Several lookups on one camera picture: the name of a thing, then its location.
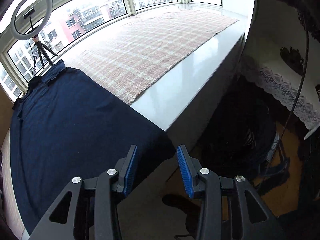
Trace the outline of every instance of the metal screw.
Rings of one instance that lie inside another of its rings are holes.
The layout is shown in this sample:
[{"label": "metal screw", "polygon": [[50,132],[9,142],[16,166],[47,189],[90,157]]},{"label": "metal screw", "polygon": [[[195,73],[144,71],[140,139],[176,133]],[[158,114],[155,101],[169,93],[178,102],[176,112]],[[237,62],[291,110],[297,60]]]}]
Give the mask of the metal screw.
[{"label": "metal screw", "polygon": [[236,180],[237,180],[238,182],[244,182],[244,181],[245,181],[245,177],[239,175],[239,176],[236,177]]},{"label": "metal screw", "polygon": [[72,179],[72,182],[73,182],[74,184],[79,183],[80,181],[81,181],[81,178],[80,178],[80,177],[74,177],[74,178]]},{"label": "metal screw", "polygon": [[114,175],[114,174],[117,173],[117,170],[116,170],[116,169],[110,169],[110,170],[107,171],[107,173],[108,173],[109,175]]},{"label": "metal screw", "polygon": [[209,171],[209,169],[207,169],[207,168],[202,168],[201,170],[200,170],[200,173],[201,174],[208,174],[210,171]]}]

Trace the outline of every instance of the ribbed blue surface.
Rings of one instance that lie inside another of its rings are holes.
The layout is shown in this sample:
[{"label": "ribbed blue surface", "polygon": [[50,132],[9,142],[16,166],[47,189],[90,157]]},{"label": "ribbed blue surface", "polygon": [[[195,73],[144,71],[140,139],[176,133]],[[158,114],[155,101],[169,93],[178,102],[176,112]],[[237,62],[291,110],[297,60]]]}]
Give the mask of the ribbed blue surface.
[{"label": "ribbed blue surface", "polygon": [[132,190],[132,185],[133,185],[133,181],[134,181],[134,176],[136,175],[136,171],[137,171],[137,167],[138,167],[138,155],[137,155],[137,146],[134,149],[132,158],[130,160],[130,164],[127,170],[127,173],[124,176],[124,196],[127,197],[131,190]]},{"label": "ribbed blue surface", "polygon": [[184,188],[186,189],[186,193],[189,195],[189,197],[193,198],[194,191],[192,188],[192,177],[180,146],[178,147],[178,150],[177,150],[177,156],[178,156],[178,163],[180,167]]}]

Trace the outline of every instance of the lace trim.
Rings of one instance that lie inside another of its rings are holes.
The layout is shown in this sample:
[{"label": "lace trim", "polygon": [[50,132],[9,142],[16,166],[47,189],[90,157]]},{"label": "lace trim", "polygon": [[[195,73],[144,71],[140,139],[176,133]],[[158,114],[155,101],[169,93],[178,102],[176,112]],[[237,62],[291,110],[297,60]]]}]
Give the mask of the lace trim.
[{"label": "lace trim", "polygon": [[[242,74],[249,82],[263,88],[265,92],[272,94],[275,99],[286,106],[289,111],[291,110],[298,89],[292,88],[288,80],[278,73],[274,74],[269,67],[258,67],[258,64],[250,56],[243,55],[241,62]],[[319,111],[313,108],[312,103],[308,102],[304,95],[299,96],[293,112],[309,130],[316,127],[320,121]]]}]

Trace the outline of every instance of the glossy white surface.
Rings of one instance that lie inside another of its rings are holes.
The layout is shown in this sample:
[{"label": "glossy white surface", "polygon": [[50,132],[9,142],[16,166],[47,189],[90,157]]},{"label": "glossy white surface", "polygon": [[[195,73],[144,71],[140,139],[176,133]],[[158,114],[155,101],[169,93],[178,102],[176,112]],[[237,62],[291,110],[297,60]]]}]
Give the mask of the glossy white surface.
[{"label": "glossy white surface", "polygon": [[134,110],[165,131],[214,75],[225,57],[244,34],[247,25],[246,17],[218,8],[212,9],[212,7],[200,4],[177,5],[175,7],[212,11],[237,18],[239,21],[200,46],[131,104]]}]

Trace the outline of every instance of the black tripod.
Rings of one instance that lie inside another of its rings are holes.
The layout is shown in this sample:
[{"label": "black tripod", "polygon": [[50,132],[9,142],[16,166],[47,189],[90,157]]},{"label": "black tripod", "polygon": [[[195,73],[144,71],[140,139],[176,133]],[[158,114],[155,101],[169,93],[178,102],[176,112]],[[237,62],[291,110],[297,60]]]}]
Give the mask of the black tripod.
[{"label": "black tripod", "polygon": [[[29,20],[30,20],[30,24],[31,24],[31,32],[34,30],[34,27],[33,27],[33,24],[32,24],[32,20],[31,20],[31,14],[34,13],[34,9],[31,9],[31,11],[29,11],[27,14],[24,15],[24,18],[26,19],[27,17],[29,17]],[[44,69],[44,62],[43,62],[43,59],[42,59],[42,56],[41,56],[41,53],[43,54],[43,56],[45,57],[45,59],[48,61],[48,63],[52,66],[53,65],[53,62],[51,60],[51,58],[48,56],[47,52],[44,50],[46,49],[47,51],[49,51],[52,55],[54,56],[58,56],[57,53],[53,52],[47,45],[43,44],[40,39],[39,39],[39,36],[38,34],[34,37],[32,37],[32,40],[34,41],[35,45],[37,46],[38,48],[38,55],[39,55],[39,58],[40,58],[40,61],[41,61],[41,65]]]}]

